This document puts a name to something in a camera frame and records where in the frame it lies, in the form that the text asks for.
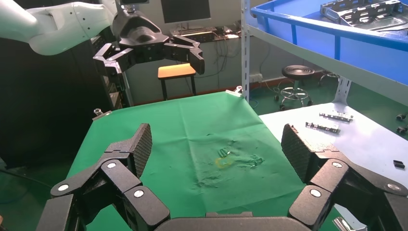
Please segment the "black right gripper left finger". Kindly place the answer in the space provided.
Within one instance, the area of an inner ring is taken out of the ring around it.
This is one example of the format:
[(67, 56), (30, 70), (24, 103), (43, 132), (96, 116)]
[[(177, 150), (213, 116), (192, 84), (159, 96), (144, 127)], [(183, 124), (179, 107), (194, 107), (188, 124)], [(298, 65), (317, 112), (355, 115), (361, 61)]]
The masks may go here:
[(92, 166), (57, 183), (37, 225), (39, 231), (84, 231), (113, 206), (133, 231), (153, 231), (170, 219), (164, 203), (141, 181), (152, 149), (151, 127), (111, 143)]

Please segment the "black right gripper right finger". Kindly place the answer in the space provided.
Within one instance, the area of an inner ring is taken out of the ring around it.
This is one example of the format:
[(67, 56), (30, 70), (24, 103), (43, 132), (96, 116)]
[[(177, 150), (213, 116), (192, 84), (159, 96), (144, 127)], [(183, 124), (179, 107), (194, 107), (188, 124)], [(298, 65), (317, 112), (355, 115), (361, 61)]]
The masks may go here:
[(288, 216), (317, 231), (334, 205), (346, 208), (369, 231), (408, 228), (408, 190), (361, 167), (332, 144), (313, 144), (290, 124), (283, 127), (282, 151), (305, 187)]

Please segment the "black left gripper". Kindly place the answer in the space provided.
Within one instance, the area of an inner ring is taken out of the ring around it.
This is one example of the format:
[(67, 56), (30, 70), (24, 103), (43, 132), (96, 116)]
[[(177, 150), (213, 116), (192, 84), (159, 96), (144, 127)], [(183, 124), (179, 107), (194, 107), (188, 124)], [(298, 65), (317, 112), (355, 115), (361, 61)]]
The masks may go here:
[(121, 75), (136, 63), (168, 59), (189, 63), (199, 74), (205, 72), (200, 43), (184, 36), (169, 39), (141, 12), (122, 11), (113, 19), (113, 35), (119, 47), (105, 43), (93, 56), (97, 72), (107, 77)]

